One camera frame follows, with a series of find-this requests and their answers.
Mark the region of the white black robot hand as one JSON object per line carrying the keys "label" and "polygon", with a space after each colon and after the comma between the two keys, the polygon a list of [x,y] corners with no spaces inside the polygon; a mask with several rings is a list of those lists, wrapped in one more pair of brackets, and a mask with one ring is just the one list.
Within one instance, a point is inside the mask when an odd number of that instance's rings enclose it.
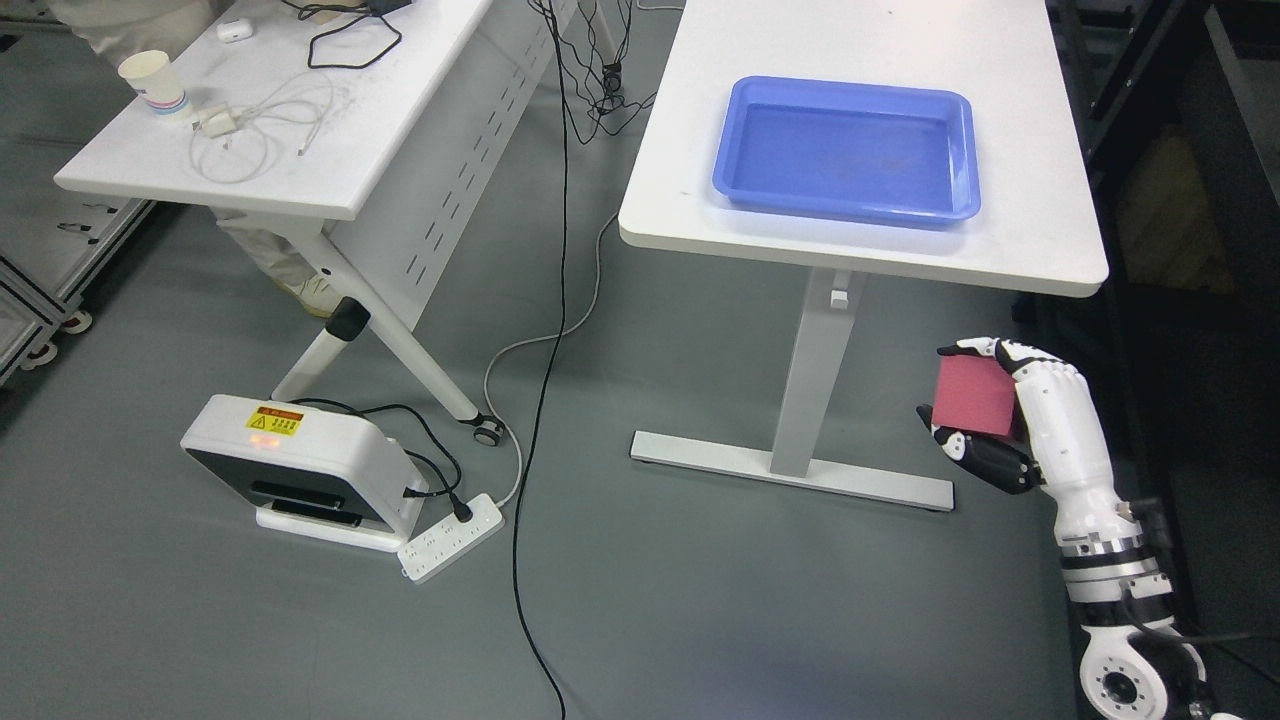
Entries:
{"label": "white black robot hand", "polygon": [[947,425],[916,409],[941,451],[965,471],[1009,495],[1042,488],[1057,505],[1060,546],[1108,543],[1140,534],[1121,510],[1105,433],[1085,377],[1048,351],[980,336],[938,348],[942,357],[988,357],[1012,380],[1030,451]]}

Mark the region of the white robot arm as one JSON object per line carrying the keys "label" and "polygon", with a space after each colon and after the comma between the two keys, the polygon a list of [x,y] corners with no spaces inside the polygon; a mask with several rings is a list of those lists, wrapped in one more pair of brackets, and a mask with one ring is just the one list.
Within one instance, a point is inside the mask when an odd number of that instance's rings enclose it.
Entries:
{"label": "white robot arm", "polygon": [[1171,544],[1162,503],[1142,498],[1134,507],[1135,534],[1079,536],[1061,548],[1068,597],[1088,635],[1082,693],[1106,719],[1229,719],[1176,626],[1174,587],[1155,552]]}

